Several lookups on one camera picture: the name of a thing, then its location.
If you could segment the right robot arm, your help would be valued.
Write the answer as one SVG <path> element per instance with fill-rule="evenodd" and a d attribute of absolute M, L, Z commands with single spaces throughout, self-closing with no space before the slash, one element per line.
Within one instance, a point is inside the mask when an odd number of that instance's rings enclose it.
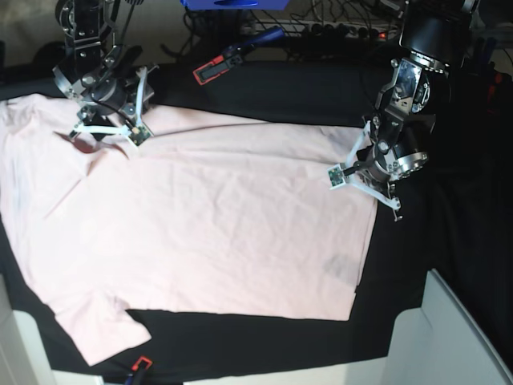
<path fill-rule="evenodd" d="M 55 17 L 65 34 L 64 59 L 53 69 L 57 88 L 79 105 L 68 137 L 88 133 L 97 140 L 123 136 L 139 147 L 153 136 L 143 114 L 155 94 L 148 82 L 157 69 L 134 68 L 142 53 L 124 43 L 127 27 L 117 26 L 118 1 L 60 1 Z"/>

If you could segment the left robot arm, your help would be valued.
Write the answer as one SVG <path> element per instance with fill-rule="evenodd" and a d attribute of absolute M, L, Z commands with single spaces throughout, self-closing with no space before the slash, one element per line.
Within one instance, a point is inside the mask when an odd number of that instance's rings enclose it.
<path fill-rule="evenodd" d="M 402 218 L 396 184 L 429 160 L 428 140 L 450 100 L 449 74 L 461 64 L 476 1 L 407 1 L 391 80 L 378 92 L 346 161 L 330 169 L 333 188 L 352 186 Z"/>

